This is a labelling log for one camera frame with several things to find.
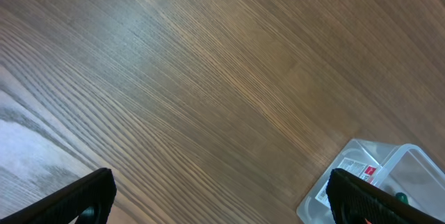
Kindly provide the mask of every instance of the transparent plastic box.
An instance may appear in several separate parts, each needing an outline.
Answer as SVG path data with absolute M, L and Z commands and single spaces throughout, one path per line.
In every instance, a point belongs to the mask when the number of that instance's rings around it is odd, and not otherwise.
M 352 139 L 298 206 L 304 223 L 334 223 L 325 187 L 338 167 L 391 195 L 406 194 L 411 206 L 445 221 L 445 174 L 420 147 Z

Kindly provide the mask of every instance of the clear plastic bin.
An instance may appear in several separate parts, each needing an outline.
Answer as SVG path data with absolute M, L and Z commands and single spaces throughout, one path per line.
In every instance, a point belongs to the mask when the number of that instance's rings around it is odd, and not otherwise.
M 297 215 L 304 223 L 334 223 L 325 193 L 334 168 L 343 168 L 391 195 L 402 192 L 411 206 L 445 221 L 445 174 L 420 147 L 352 139 L 298 206 Z

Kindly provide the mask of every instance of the white label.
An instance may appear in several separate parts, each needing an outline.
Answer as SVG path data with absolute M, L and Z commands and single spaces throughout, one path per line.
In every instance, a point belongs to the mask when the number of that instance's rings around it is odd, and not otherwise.
M 340 162 L 340 164 L 337 168 L 343 168 L 344 170 L 346 170 L 346 171 L 352 173 L 353 175 L 359 177 L 360 179 L 363 179 L 366 181 L 369 178 L 369 175 L 367 175 L 365 173 L 365 168 L 368 168 L 368 167 L 370 167 L 370 166 L 366 165 L 365 163 L 355 161 L 355 160 L 349 159 L 349 158 L 344 158 L 343 161 Z M 331 205 L 329 204 L 329 200 L 327 198 L 327 193 L 326 193 L 327 182 L 323 185 L 323 187 L 317 193 L 317 196 L 315 198 L 319 202 L 323 203 L 323 205 L 325 205 L 326 207 L 331 208 Z

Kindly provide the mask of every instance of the wooden surface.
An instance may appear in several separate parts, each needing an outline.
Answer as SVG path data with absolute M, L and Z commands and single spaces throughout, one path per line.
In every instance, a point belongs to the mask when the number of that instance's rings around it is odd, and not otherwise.
M 0 217 L 99 167 L 109 223 L 297 223 L 352 138 L 445 168 L 440 0 L 0 0 Z

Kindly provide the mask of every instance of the plastic container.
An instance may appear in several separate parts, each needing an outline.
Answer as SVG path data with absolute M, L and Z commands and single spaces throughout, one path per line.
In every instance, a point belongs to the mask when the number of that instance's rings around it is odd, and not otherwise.
M 325 193 L 334 168 L 343 168 L 391 195 L 402 192 L 411 206 L 445 221 L 445 174 L 420 147 L 352 139 L 298 206 L 297 215 L 304 223 L 334 223 Z

